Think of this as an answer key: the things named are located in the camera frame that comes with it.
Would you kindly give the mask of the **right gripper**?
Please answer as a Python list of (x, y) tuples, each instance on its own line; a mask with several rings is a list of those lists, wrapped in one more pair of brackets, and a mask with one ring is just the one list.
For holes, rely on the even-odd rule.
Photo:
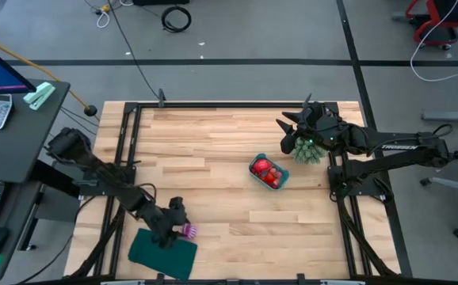
[(330, 151), (341, 152), (347, 147), (349, 125), (321, 102), (306, 102), (300, 112), (282, 112), (295, 125), (276, 119), (284, 131), (281, 151), (290, 154), (299, 138), (312, 141), (316, 146)]

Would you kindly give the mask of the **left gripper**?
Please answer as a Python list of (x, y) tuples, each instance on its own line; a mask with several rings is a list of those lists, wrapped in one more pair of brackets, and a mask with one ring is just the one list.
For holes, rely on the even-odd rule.
[(168, 208), (158, 207), (151, 221), (152, 242), (157, 243), (161, 249), (169, 249), (177, 241), (185, 239), (182, 232), (174, 230), (175, 226), (181, 226), (183, 230), (192, 227), (187, 219), (183, 198), (180, 196), (171, 198)]

